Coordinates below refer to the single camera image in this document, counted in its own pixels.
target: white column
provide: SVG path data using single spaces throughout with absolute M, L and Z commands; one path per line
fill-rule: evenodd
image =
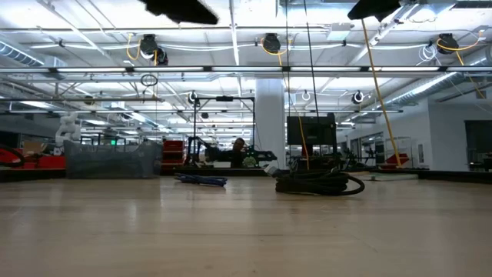
M 284 82 L 282 79 L 256 80 L 255 149 L 272 151 L 278 166 L 285 169 Z

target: white robot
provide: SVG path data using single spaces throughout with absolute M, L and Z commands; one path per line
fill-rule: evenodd
M 66 116 L 60 118 L 60 128 L 55 135 L 55 149 L 53 155 L 63 155 L 63 141 L 69 140 L 77 142 L 80 140 L 80 126 L 75 124 L 77 119 L 76 112 L 69 112 Z

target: blue cable bundle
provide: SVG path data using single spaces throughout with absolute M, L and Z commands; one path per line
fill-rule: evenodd
M 220 187 L 224 187 L 228 181 L 228 179 L 224 177 L 203 177 L 199 175 L 186 175 L 181 173 L 175 173 L 175 179 L 188 184 L 213 185 Z

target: mesh fence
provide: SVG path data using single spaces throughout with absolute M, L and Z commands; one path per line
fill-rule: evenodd
M 69 179 L 149 179 L 161 172 L 162 145 L 80 145 L 65 141 Z

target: monitor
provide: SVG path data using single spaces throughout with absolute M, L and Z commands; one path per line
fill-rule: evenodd
M 337 124 L 333 113 L 328 113 L 326 117 L 301 116 L 302 131 L 306 145 L 336 145 L 337 144 Z M 303 145 L 301 137 L 301 127 L 299 117 L 287 117 L 287 144 Z

